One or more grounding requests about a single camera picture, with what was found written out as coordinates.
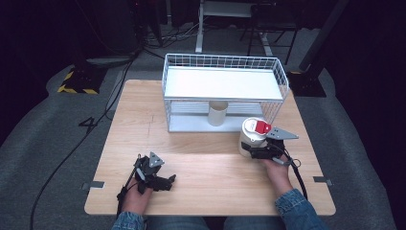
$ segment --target white cylinder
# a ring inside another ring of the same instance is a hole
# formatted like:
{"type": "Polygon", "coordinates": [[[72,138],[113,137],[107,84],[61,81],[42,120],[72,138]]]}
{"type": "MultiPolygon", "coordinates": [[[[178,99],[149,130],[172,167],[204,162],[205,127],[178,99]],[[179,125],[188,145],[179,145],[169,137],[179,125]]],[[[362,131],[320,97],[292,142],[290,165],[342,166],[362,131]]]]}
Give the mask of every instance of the white cylinder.
{"type": "Polygon", "coordinates": [[[210,101],[209,102],[209,124],[214,127],[223,125],[226,120],[228,103],[224,101],[210,101]]]}
{"type": "Polygon", "coordinates": [[[241,147],[241,142],[253,147],[253,148],[257,148],[260,147],[260,145],[262,145],[262,143],[265,141],[266,135],[263,134],[259,134],[253,131],[249,131],[249,130],[253,130],[252,126],[254,126],[257,121],[263,121],[260,118],[247,118],[241,126],[241,132],[239,134],[239,140],[238,140],[238,150],[239,153],[241,153],[241,155],[245,156],[245,157],[249,157],[251,158],[251,154],[249,151],[243,149],[241,147]]]}

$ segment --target wooden table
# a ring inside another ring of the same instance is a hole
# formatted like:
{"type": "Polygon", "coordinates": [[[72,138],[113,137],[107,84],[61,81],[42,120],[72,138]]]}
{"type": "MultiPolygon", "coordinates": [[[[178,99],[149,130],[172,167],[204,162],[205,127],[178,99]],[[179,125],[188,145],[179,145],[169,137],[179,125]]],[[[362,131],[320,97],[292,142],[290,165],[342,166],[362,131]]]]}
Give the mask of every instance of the wooden table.
{"type": "MultiPolygon", "coordinates": [[[[153,151],[166,164],[158,172],[176,174],[170,191],[154,192],[147,215],[263,216],[277,215],[272,185],[262,164],[242,156],[237,149],[239,133],[169,133],[159,80],[128,80],[107,136],[85,211],[91,215],[115,215],[117,198],[138,154],[153,151]]],[[[275,127],[298,134],[286,140],[286,149],[302,162],[299,171],[309,201],[319,215],[333,215],[335,206],[311,146],[292,94],[283,104],[275,127]]],[[[291,170],[290,179],[300,189],[291,170]]]]}

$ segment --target hand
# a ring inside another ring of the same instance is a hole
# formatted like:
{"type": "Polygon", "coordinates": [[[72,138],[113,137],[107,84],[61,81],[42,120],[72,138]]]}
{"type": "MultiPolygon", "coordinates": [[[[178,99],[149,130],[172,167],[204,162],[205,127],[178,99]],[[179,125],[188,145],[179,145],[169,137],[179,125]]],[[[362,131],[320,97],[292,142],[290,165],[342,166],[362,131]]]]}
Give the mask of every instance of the hand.
{"type": "MultiPolygon", "coordinates": [[[[281,157],[281,160],[286,161],[286,156],[283,155],[281,157]]],[[[274,186],[277,197],[280,197],[286,192],[289,192],[293,189],[288,175],[289,167],[280,165],[272,160],[262,159],[260,161],[266,167],[266,172],[268,174],[269,180],[274,186]]]]}
{"type": "Polygon", "coordinates": [[[143,215],[153,190],[151,188],[146,188],[146,191],[142,195],[138,192],[138,187],[135,185],[136,183],[137,181],[132,178],[128,184],[127,188],[130,189],[125,195],[122,212],[131,212],[138,215],[143,215]]]}

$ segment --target yellow and black tape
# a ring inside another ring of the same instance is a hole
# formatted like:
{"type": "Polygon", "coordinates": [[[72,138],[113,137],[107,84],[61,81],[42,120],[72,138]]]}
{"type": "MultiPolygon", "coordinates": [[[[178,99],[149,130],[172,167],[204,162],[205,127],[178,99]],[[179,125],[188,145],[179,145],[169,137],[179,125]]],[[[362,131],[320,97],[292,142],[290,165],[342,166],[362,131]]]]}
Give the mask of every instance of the yellow and black tape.
{"type": "Polygon", "coordinates": [[[92,72],[89,75],[73,68],[66,75],[57,92],[99,94],[104,75],[105,71],[92,72]]]}

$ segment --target white wire basket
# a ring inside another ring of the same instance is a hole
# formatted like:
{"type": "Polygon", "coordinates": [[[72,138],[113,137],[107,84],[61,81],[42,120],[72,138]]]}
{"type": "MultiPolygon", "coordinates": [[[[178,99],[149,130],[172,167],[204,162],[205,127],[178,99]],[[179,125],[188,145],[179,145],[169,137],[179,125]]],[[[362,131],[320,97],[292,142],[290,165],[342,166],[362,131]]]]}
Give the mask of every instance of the white wire basket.
{"type": "Polygon", "coordinates": [[[250,117],[272,124],[289,83],[275,57],[167,54],[162,91],[169,132],[240,132],[250,117]],[[210,101],[228,102],[221,126],[208,123],[210,101]]]}

